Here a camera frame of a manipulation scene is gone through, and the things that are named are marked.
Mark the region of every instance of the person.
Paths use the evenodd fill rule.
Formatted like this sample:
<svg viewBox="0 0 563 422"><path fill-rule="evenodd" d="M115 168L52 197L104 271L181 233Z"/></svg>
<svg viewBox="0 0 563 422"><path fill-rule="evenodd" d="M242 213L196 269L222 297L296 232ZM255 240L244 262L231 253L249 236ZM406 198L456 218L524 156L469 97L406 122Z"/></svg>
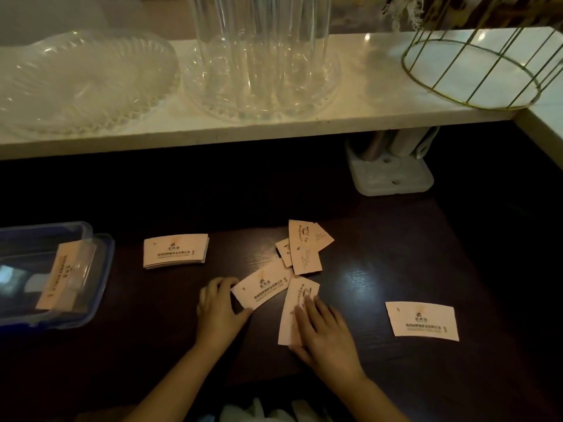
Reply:
<svg viewBox="0 0 563 422"><path fill-rule="evenodd" d="M125 421L165 422L185 418L210 370L252 314L250 308L239 314L233 311L230 290L237 283L236 278L214 278L201 289L196 309L195 345ZM306 297L305 310L306 314L301 307L295 308L304 347L292 346L290 350L339 397L357 421L408 421L365 375L354 340L340 312L326 306L318 297L314 300ZM250 417L245 420L259 419Z"/></svg>

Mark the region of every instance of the dark wooden table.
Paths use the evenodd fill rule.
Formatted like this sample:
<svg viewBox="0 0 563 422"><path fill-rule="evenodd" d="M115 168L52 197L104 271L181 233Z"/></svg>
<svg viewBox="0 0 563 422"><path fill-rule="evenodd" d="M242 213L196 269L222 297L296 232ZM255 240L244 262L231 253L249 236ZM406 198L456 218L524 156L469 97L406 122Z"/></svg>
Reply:
<svg viewBox="0 0 563 422"><path fill-rule="evenodd" d="M334 237L323 271L309 278L342 311L368 375L413 420L555 418L433 195L359 195L343 139L0 163L2 226L85 220L116 239L90 324L0 338L0 419L138 402L193 344L199 289L262 266L290 218L319 222ZM30 171L35 179L24 182ZM201 232L210 237L205 265L142 268L145 238ZM255 312L209 390L304 372L277 345L284 298ZM390 300L454 306L461 341L394 337Z"/></svg>

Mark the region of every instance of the glass plate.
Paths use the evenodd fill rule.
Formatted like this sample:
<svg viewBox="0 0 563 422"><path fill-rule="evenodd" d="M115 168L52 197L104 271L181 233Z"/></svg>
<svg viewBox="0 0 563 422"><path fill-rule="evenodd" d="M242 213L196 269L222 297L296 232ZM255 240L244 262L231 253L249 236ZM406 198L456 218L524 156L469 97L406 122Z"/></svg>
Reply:
<svg viewBox="0 0 563 422"><path fill-rule="evenodd" d="M172 45L142 31L73 31L18 50L0 78L0 121L42 138L97 135L158 105L179 84Z"/></svg>

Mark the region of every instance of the clear plastic box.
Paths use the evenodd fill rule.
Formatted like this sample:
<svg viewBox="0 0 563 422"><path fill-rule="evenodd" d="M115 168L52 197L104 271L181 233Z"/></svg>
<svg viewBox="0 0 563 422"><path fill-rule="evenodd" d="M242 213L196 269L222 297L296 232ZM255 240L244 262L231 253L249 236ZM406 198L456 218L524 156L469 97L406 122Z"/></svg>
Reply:
<svg viewBox="0 0 563 422"><path fill-rule="evenodd" d="M59 244L82 240L63 292L76 294L72 310L36 309ZM85 222L0 228L0 333L8 329L69 329L90 321L100 304L114 240Z"/></svg>

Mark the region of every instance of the hand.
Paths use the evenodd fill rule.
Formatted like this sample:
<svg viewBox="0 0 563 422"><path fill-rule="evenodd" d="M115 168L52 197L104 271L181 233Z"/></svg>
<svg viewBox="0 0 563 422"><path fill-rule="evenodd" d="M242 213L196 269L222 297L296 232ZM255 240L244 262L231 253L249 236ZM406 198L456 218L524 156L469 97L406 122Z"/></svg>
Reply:
<svg viewBox="0 0 563 422"><path fill-rule="evenodd" d="M233 312L231 287L238 282L237 278L218 277L199 291L195 344L204 347L216 359L223 355L252 314L251 308L239 314Z"/></svg>
<svg viewBox="0 0 563 422"><path fill-rule="evenodd" d="M338 397L352 392L367 377L364 374L352 335L340 312L327 308L320 298L306 296L305 308L295 307L303 347L290 346Z"/></svg>

